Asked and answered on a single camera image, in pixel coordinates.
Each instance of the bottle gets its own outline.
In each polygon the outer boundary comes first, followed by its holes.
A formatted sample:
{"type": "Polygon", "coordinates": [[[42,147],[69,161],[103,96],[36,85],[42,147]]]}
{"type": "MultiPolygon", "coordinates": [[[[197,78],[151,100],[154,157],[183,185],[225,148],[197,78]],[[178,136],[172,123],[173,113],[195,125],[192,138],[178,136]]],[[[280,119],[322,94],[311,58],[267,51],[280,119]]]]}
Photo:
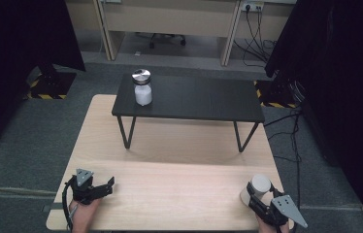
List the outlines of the bottle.
{"type": "Polygon", "coordinates": [[[133,75],[134,93],[136,102],[145,106],[152,101],[150,71],[145,69],[136,70],[133,75]]]}

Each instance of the silver lid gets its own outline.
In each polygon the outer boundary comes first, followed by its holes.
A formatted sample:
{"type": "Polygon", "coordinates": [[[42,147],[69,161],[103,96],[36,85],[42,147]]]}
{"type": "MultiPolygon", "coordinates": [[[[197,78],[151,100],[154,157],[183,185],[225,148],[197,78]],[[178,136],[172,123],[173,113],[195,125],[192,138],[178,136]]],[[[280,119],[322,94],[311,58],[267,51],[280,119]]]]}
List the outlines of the silver lid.
{"type": "Polygon", "coordinates": [[[150,71],[139,69],[133,72],[133,83],[138,85],[145,85],[150,83],[150,71]]]}

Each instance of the light wood tabletop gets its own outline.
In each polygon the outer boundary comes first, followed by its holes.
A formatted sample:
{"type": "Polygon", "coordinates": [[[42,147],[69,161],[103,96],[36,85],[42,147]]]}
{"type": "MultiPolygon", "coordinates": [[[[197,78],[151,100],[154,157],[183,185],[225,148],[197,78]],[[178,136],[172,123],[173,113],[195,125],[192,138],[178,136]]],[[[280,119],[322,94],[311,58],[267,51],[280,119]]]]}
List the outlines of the light wood tabletop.
{"type": "MultiPolygon", "coordinates": [[[[94,230],[257,229],[255,213],[240,192],[255,174],[268,176],[283,191],[262,125],[247,149],[238,152],[232,122],[138,117],[127,150],[112,116],[115,99],[93,97],[54,203],[61,203],[64,183],[82,168],[94,172],[94,186],[115,177],[94,230]]],[[[131,117],[123,124],[128,132],[131,117]]],[[[247,135],[253,123],[238,126],[247,135]]],[[[267,193],[262,201],[271,199],[267,193]]],[[[65,230],[66,224],[62,210],[50,211],[48,229],[65,230]]]]}

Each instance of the black stand base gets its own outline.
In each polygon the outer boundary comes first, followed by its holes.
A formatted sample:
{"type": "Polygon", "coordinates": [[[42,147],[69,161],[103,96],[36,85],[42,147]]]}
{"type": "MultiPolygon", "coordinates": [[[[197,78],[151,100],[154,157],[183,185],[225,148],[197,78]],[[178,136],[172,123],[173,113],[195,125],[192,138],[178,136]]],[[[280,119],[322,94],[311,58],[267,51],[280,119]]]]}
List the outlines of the black stand base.
{"type": "Polygon", "coordinates": [[[267,107],[295,108],[296,102],[287,86],[274,85],[271,81],[255,82],[260,104],[267,107]]]}
{"type": "Polygon", "coordinates": [[[39,76],[30,86],[30,98],[38,99],[64,99],[76,73],[57,73],[56,78],[39,76]]]}

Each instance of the table leg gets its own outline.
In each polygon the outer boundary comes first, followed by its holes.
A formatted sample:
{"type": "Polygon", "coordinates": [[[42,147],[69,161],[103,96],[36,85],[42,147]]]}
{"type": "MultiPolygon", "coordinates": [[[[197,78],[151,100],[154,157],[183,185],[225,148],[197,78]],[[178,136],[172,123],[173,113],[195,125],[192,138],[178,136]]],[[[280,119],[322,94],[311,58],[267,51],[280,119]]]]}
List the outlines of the table leg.
{"type": "Polygon", "coordinates": [[[130,149],[131,138],[133,137],[134,124],[136,123],[136,117],[133,116],[128,139],[126,138],[126,133],[124,132],[124,127],[123,127],[123,122],[121,121],[121,116],[117,116],[117,120],[118,120],[118,125],[120,126],[121,137],[123,137],[124,147],[127,149],[130,149]]]}
{"type": "Polygon", "coordinates": [[[234,124],[234,130],[236,132],[236,139],[237,139],[237,145],[239,146],[239,152],[243,152],[243,151],[245,151],[245,148],[248,145],[248,142],[250,141],[251,136],[253,136],[254,131],[256,131],[258,123],[255,123],[253,125],[253,128],[251,129],[250,134],[248,134],[247,139],[246,139],[245,143],[243,144],[243,146],[240,143],[240,136],[239,136],[239,130],[237,128],[237,122],[233,121],[233,124],[234,124]]]}

